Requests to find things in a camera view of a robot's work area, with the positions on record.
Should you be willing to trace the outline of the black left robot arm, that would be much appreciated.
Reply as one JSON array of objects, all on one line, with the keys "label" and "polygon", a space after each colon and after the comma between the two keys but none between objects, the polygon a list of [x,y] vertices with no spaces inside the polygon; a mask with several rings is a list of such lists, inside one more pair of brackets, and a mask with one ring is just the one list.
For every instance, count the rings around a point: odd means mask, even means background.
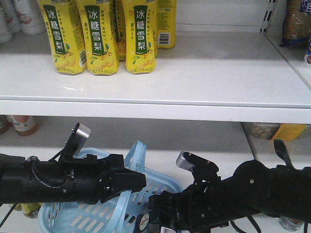
[{"label": "black left robot arm", "polygon": [[138,192],[146,186],[145,175],[125,168],[123,156],[110,154],[98,159],[27,161],[24,157],[1,154],[0,202],[104,203],[123,191]]}]

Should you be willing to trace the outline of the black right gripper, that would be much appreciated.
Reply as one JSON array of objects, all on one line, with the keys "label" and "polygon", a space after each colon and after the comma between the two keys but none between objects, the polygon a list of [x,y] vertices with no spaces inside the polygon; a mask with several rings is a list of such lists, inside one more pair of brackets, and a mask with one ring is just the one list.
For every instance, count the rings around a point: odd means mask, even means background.
[{"label": "black right gripper", "polygon": [[195,180],[179,193],[162,191],[149,197],[150,223],[173,230],[208,233],[233,219],[230,179]]}]

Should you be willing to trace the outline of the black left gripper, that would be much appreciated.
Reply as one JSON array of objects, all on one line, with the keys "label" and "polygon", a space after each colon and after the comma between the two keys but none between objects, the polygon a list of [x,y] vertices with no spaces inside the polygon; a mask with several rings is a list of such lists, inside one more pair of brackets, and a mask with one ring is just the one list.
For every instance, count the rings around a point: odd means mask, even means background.
[{"label": "black left gripper", "polygon": [[122,192],[139,192],[146,186],[143,173],[124,168],[122,154],[99,159],[87,154],[84,158],[62,157],[59,160],[64,181],[58,188],[59,202],[107,202]]}]

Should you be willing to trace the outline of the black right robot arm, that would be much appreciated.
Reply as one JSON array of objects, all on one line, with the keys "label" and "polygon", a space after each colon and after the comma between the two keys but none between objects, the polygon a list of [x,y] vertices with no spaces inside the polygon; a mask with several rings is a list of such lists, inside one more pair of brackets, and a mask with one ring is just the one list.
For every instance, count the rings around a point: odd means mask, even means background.
[{"label": "black right robot arm", "polygon": [[149,223],[159,230],[208,233],[243,217],[257,227],[253,215],[264,213],[309,224],[311,169],[296,169],[281,139],[274,140],[274,148],[283,165],[267,168],[258,160],[249,160],[226,179],[218,176],[212,161],[181,152],[176,164],[192,173],[193,184],[179,193],[163,191],[150,196]]}]

